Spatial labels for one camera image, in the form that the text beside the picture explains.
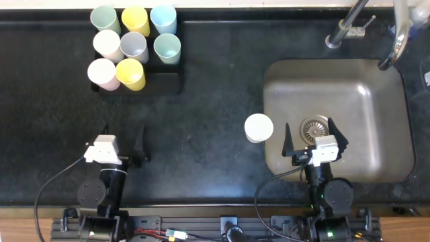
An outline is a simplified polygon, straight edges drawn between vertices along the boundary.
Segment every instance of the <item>chrome faucet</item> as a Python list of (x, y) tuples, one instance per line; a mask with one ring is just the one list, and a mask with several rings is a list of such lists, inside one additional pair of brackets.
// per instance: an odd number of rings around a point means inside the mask
[[(350, 36), (352, 32), (355, 37), (363, 37), (364, 29), (374, 19), (374, 17), (363, 28), (352, 27), (353, 21), (357, 18), (361, 10), (368, 3), (369, 0), (359, 0), (349, 11), (345, 19), (339, 21), (333, 34), (325, 39), (325, 43), (329, 48), (338, 48), (342, 43), (342, 39)], [(394, 62), (401, 56), (409, 36), (409, 9), (406, 0), (393, 0), (394, 14), (396, 16), (396, 37), (394, 38), (394, 45), (392, 50), (378, 63), (378, 68), (385, 71), (393, 65)]]

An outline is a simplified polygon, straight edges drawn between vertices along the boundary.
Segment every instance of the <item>black countertop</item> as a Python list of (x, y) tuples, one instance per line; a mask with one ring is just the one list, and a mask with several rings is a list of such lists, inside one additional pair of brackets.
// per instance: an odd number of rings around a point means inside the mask
[[(123, 206), (252, 203), (255, 189), (272, 173), (264, 144), (251, 144), (243, 124), (263, 112), (268, 66), (285, 58), (381, 58), (392, 46), (386, 33), (392, 11), (382, 9), (361, 15), (357, 24), (377, 15), (364, 39), (328, 49), (324, 39), (346, 13), (182, 10), (185, 85), (180, 95), (163, 97), (104, 97), (90, 89), (86, 70), (95, 30), (89, 11), (4, 13), (0, 204), (31, 205), (41, 185), (82, 156), (105, 123), (127, 147), (143, 122), (153, 160), (129, 171)], [(396, 64), (404, 75), (415, 170), (401, 183), (354, 184), (356, 204), (430, 202), (430, 93), (420, 73), (420, 64), (424, 71), (430, 63), (429, 41), (425, 30)], [(99, 168), (78, 164), (46, 188), (40, 203), (77, 204), (77, 188), (98, 177)], [(274, 181), (260, 196), (267, 204), (308, 204), (305, 183)]]

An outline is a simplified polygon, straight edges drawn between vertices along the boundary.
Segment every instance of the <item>black tray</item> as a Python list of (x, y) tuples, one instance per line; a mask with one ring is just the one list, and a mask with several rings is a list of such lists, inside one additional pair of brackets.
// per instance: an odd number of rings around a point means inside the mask
[[(121, 21), (122, 9), (117, 10), (117, 16), (121, 25), (120, 37), (127, 34), (129, 31), (127, 27)], [(148, 12), (148, 21), (150, 26), (150, 34), (146, 38), (146, 45), (149, 51), (149, 60), (143, 65), (143, 70), (145, 74), (146, 84), (140, 91), (132, 91), (128, 89), (125, 85), (120, 85), (117, 90), (107, 91), (97, 84), (91, 82), (91, 89), (103, 95), (143, 95), (143, 96), (153, 96), (153, 95), (177, 95), (181, 92), (183, 86), (183, 54), (181, 54), (181, 59), (178, 65), (168, 65), (161, 61), (156, 52), (154, 51), (154, 41), (160, 35), (155, 26), (153, 25)], [(177, 31), (176, 36), (181, 41), (181, 53), (183, 53), (182, 44), (182, 29), (179, 13), (177, 13)], [(95, 51), (94, 59), (103, 58), (97, 51)]]

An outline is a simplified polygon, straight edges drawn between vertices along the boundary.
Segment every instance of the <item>cup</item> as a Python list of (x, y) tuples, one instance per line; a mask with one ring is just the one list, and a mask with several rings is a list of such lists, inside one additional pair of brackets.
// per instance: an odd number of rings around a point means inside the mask
[(273, 134), (273, 122), (264, 114), (253, 114), (245, 121), (245, 133), (250, 142), (260, 143)]
[(108, 91), (116, 90), (121, 85), (116, 78), (115, 64), (106, 58), (93, 61), (88, 66), (87, 74), (92, 82)]
[(120, 48), (120, 37), (113, 30), (103, 30), (94, 36), (94, 49), (104, 58), (118, 63), (124, 58)]
[(144, 7), (127, 7), (122, 12), (121, 19), (130, 32), (138, 32), (143, 36), (149, 36), (148, 13)]
[(120, 43), (121, 51), (128, 57), (142, 63), (148, 62), (149, 53), (145, 37), (138, 32), (124, 34)]
[(172, 5), (159, 5), (150, 12), (150, 20), (160, 34), (176, 34), (176, 10)]
[(118, 63), (116, 78), (133, 91), (140, 91), (146, 84), (142, 64), (131, 58)]
[(161, 34), (154, 41), (154, 50), (165, 64), (177, 64), (181, 58), (181, 41), (172, 34)]
[(118, 35), (121, 34), (120, 22), (116, 11), (111, 6), (96, 7), (90, 16), (91, 23), (99, 30), (113, 30)]

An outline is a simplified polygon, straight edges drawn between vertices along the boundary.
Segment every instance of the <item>sink basin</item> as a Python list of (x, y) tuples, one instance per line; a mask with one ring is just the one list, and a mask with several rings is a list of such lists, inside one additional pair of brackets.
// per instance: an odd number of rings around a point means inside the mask
[[(342, 159), (331, 163), (335, 177), (351, 182), (400, 182), (415, 157), (400, 73), (380, 71), (377, 60), (281, 60), (264, 79), (264, 113), (273, 122), (265, 158), (274, 174), (293, 169), (282, 157), (285, 124), (294, 148), (328, 134), (331, 117), (349, 141)], [(284, 177), (298, 181), (299, 173)]]

